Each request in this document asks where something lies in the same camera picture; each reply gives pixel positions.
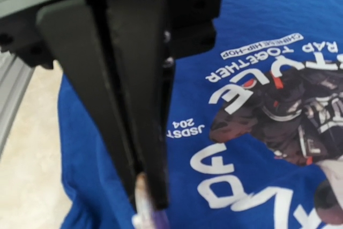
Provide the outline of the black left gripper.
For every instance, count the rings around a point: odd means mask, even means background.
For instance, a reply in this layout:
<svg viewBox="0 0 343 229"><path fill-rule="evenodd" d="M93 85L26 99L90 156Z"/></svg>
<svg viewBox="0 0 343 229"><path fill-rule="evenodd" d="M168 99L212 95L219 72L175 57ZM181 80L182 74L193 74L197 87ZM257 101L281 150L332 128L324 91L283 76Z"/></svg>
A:
<svg viewBox="0 0 343 229"><path fill-rule="evenodd" d="M221 0L167 0L174 58L214 47L213 21L219 16L220 4ZM124 115L106 7L87 0L1 0L1 50L21 56L31 67L51 68L53 57L58 60L99 130L135 208L140 166Z"/></svg>

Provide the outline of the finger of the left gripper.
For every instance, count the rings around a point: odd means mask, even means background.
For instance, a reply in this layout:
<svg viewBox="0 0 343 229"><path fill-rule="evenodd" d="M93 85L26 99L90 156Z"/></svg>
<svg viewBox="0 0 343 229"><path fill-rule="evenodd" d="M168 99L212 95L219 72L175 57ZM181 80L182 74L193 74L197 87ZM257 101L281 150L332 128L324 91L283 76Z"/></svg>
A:
<svg viewBox="0 0 343 229"><path fill-rule="evenodd" d="M163 62L168 57L167 0L108 0L107 18L123 87L130 136L140 172L159 210L168 206L162 107Z"/></svg>

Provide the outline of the blue printed t-shirt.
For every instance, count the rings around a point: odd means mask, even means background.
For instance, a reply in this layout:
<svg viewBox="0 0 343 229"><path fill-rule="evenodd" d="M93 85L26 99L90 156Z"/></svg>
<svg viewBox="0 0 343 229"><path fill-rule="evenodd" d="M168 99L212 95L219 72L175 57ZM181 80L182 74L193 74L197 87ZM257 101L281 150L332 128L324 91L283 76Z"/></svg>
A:
<svg viewBox="0 0 343 229"><path fill-rule="evenodd" d="M221 0L212 50L176 62L170 228L342 228L342 0ZM62 228L134 228L71 84L58 100Z"/></svg>

